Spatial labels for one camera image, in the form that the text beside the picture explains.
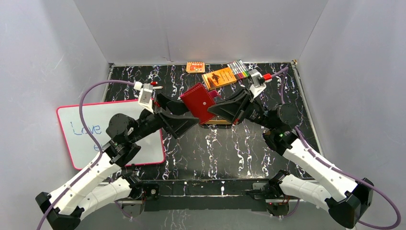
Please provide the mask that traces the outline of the yellow oval tray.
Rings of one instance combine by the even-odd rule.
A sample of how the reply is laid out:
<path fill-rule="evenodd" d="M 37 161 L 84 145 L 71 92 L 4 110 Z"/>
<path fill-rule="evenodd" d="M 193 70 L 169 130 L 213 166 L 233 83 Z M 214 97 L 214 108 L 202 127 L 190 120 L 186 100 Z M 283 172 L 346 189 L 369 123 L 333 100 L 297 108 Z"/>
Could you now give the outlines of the yellow oval tray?
<path fill-rule="evenodd" d="M 211 118 L 210 120 L 206 121 L 204 123 L 205 125 L 231 125 L 231 122 L 228 122 L 227 120 L 225 120 L 224 118 L 221 118 L 219 116 L 215 116 L 213 118 Z"/>

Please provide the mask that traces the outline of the red card holder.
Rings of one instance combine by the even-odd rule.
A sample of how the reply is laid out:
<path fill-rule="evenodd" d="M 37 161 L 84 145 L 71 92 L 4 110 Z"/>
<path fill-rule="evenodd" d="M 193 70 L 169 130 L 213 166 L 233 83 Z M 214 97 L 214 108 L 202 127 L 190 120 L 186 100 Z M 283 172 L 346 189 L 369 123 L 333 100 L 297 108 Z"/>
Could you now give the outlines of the red card holder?
<path fill-rule="evenodd" d="M 207 90 L 207 88 L 197 83 L 180 96 L 180 99 L 186 105 L 191 114 L 199 118 L 199 124 L 202 125 L 211 120 L 215 115 L 208 112 L 207 109 L 215 105 L 214 98 L 220 98 L 216 90 Z"/>

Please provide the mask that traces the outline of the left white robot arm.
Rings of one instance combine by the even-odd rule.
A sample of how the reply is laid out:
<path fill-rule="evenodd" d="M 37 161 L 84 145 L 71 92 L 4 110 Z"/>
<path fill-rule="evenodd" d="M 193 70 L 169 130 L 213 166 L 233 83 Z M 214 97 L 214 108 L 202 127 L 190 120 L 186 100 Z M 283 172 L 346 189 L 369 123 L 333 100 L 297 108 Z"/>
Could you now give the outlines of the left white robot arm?
<path fill-rule="evenodd" d="M 169 113 L 154 101 L 150 101 L 150 105 L 152 110 L 142 108 L 138 101 L 58 109 L 58 118 L 63 125 L 73 120 L 74 111 L 79 112 L 80 119 L 88 114 L 91 125 L 83 124 L 83 133 L 94 138 L 95 125 L 101 125 L 109 140 L 98 145 L 95 157 L 68 182 L 53 192 L 42 192 L 36 197 L 43 212 L 42 221 L 48 221 L 55 230 L 73 230 L 90 213 L 111 202 L 141 197 L 143 187 L 135 176 L 122 176 L 106 186 L 100 186 L 100 183 L 125 167 L 141 151 L 138 141 L 162 129 L 179 137 L 199 123 L 196 117 L 178 111 Z"/>

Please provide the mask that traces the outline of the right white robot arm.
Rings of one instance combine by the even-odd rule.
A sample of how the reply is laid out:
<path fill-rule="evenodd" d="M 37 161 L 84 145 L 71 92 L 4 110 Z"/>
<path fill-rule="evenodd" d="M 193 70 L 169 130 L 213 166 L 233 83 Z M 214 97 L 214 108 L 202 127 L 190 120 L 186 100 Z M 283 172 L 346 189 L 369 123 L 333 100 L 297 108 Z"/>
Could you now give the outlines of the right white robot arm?
<path fill-rule="evenodd" d="M 247 119 L 268 129 L 263 133 L 267 146 L 294 162 L 310 174 L 316 184 L 280 170 L 268 184 L 253 190 L 255 194 L 275 198 L 294 196 L 326 210 L 341 226 L 352 229 L 372 201 L 373 191 L 365 186 L 366 178 L 356 181 L 338 173 L 337 169 L 315 152 L 294 127 L 299 123 L 298 112 L 290 103 L 282 103 L 266 110 L 257 100 L 242 93 L 232 99 L 210 106 L 208 112 L 233 124 Z"/>

